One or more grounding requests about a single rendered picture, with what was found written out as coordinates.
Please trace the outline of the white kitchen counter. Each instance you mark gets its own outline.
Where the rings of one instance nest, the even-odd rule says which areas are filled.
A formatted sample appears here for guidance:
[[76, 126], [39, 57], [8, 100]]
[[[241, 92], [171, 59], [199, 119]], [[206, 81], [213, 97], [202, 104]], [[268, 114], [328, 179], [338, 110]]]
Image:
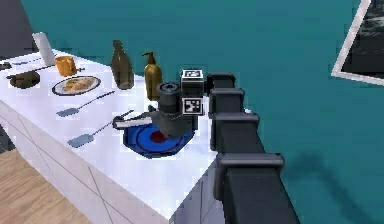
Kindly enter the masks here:
[[[194, 138], [174, 156], [147, 159], [127, 148], [122, 132], [112, 125], [73, 148], [69, 140], [92, 134], [118, 115], [137, 116], [152, 104], [143, 78], [121, 91], [108, 66], [84, 58], [75, 64], [85, 68], [81, 75], [97, 77], [101, 84], [82, 95], [58, 96], [52, 87], [64, 78], [42, 59], [0, 71], [0, 124], [22, 156], [93, 224], [168, 224], [182, 203], [193, 206], [189, 218], [198, 223], [201, 204], [214, 201], [211, 185], [203, 181], [216, 156], [210, 149], [208, 116], [200, 116]], [[38, 68], [40, 83], [34, 87], [15, 88], [7, 79]], [[76, 114], [56, 114], [110, 91], [115, 93]]]

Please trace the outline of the dark brown frying pan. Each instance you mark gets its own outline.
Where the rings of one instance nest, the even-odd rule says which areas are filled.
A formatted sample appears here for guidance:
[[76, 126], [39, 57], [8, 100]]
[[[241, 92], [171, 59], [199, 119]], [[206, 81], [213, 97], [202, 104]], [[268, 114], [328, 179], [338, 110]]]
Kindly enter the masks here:
[[40, 83], [39, 71], [41, 69], [38, 68], [16, 75], [9, 75], [7, 76], [7, 79], [9, 80], [9, 83], [15, 88], [28, 89]]

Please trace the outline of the blue plate with red centre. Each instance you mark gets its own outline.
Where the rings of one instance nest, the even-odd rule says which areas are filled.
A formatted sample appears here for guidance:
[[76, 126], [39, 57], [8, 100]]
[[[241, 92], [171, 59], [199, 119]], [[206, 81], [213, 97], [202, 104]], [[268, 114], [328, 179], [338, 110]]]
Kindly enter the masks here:
[[123, 144], [147, 159], [161, 158], [177, 154], [194, 134], [195, 131], [188, 131], [181, 137], [166, 139], [157, 125], [143, 124], [125, 128]]

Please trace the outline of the golden soap dispenser bottle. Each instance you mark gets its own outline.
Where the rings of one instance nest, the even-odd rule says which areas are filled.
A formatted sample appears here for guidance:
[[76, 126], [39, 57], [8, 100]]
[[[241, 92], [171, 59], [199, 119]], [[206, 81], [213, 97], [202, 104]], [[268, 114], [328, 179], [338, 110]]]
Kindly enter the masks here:
[[143, 56], [147, 56], [147, 65], [144, 68], [147, 98], [150, 101], [157, 101], [159, 99], [157, 86], [163, 82], [162, 69], [156, 63], [156, 59], [152, 52], [143, 53]]

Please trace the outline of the brown glass bottle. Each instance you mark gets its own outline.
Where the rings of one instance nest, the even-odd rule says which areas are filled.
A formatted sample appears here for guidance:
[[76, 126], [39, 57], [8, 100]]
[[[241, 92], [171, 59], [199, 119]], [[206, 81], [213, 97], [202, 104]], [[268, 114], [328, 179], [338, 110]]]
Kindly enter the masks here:
[[111, 70], [120, 90], [128, 90], [134, 86], [134, 72], [130, 58], [123, 49], [120, 40], [113, 41], [113, 55], [111, 59]]

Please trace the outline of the plate with food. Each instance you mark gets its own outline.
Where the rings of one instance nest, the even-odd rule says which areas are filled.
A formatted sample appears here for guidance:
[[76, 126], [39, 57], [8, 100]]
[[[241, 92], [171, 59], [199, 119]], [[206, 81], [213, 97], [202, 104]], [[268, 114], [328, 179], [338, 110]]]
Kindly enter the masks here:
[[87, 93], [101, 84], [94, 76], [76, 76], [58, 82], [52, 87], [52, 92], [58, 96], [75, 96]]

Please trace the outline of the orange mug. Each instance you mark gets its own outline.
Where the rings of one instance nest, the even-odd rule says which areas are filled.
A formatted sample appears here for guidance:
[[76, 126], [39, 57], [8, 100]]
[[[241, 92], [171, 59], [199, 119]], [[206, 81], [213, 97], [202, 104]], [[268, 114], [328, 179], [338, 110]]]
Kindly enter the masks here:
[[55, 64], [61, 76], [72, 76], [77, 73], [77, 68], [72, 56], [57, 57]]

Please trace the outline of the white upright slab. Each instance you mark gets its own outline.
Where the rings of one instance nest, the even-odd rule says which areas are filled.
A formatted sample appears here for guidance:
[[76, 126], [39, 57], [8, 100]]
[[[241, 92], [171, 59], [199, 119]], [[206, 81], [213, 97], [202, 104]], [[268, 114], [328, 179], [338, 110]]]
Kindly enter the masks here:
[[55, 55], [45, 33], [33, 33], [32, 37], [46, 66], [55, 65]]

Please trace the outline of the dark grey cutlery piece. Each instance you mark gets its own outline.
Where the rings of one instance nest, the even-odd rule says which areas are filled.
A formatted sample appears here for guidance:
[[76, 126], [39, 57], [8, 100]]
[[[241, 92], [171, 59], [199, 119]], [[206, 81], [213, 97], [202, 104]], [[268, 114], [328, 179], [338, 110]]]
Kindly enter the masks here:
[[0, 71], [6, 70], [6, 69], [11, 69], [13, 66], [29, 64], [31, 62], [34, 62], [34, 61], [37, 61], [40, 59], [42, 59], [42, 58], [36, 58], [36, 59], [30, 60], [30, 61], [16, 62], [16, 63], [4, 62], [4, 63], [0, 64]]

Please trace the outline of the white framed dark picture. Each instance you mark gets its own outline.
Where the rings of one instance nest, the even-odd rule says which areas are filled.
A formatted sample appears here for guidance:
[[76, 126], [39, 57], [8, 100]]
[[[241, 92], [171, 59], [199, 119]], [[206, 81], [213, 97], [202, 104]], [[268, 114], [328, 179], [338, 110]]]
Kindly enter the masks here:
[[384, 86], [384, 0], [360, 0], [331, 75]]

